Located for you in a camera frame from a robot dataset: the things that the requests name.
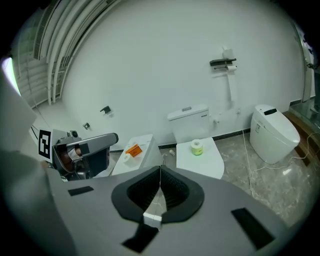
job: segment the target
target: white toilet seat lid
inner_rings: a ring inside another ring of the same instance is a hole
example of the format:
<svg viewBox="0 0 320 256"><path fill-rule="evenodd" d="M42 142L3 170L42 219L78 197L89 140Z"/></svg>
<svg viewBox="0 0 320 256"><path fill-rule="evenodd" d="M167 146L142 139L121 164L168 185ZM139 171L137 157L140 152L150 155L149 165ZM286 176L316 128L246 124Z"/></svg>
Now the white toilet seat lid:
<svg viewBox="0 0 320 256"><path fill-rule="evenodd" d="M192 154L191 141L176 145L176 167L220 180L225 171L225 164L218 148L211 137L201 141L201 155Z"/></svg>

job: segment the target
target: toilet tank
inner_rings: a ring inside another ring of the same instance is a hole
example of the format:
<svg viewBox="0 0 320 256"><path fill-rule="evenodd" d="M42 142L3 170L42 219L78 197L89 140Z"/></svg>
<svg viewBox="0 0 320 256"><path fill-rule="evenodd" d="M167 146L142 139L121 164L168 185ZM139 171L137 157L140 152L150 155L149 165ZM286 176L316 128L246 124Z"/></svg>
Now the toilet tank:
<svg viewBox="0 0 320 256"><path fill-rule="evenodd" d="M205 104L177 110L167 118L178 144L210 137L209 108Z"/></svg>

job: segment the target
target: toilet paper roll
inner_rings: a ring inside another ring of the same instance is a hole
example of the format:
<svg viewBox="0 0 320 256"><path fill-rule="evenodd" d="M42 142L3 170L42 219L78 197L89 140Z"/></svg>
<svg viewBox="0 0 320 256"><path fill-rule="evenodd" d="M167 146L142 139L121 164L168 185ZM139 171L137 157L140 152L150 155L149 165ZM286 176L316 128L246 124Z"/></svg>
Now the toilet paper roll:
<svg viewBox="0 0 320 256"><path fill-rule="evenodd" d="M199 156L204 152L204 144L200 139L194 139L191 141L191 152L195 156Z"/></svg>
<svg viewBox="0 0 320 256"><path fill-rule="evenodd" d="M235 72L237 66L228 66L226 75L228 77L229 89L230 89L230 98L234 102L237 99L237 85L236 85L236 75Z"/></svg>
<svg viewBox="0 0 320 256"><path fill-rule="evenodd" d="M130 154L125 154L124 155L123 163L128 167L134 167L137 164L135 158Z"/></svg>

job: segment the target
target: orange label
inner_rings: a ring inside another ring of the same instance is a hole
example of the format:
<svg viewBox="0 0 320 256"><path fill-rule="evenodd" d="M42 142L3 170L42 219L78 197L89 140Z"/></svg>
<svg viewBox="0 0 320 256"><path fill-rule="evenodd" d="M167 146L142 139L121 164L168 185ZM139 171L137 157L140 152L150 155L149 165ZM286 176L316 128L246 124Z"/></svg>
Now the orange label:
<svg viewBox="0 0 320 256"><path fill-rule="evenodd" d="M125 153L130 154L131 156L135 157L136 155L140 154L142 152L141 148L138 146L138 144L133 145L130 147Z"/></svg>

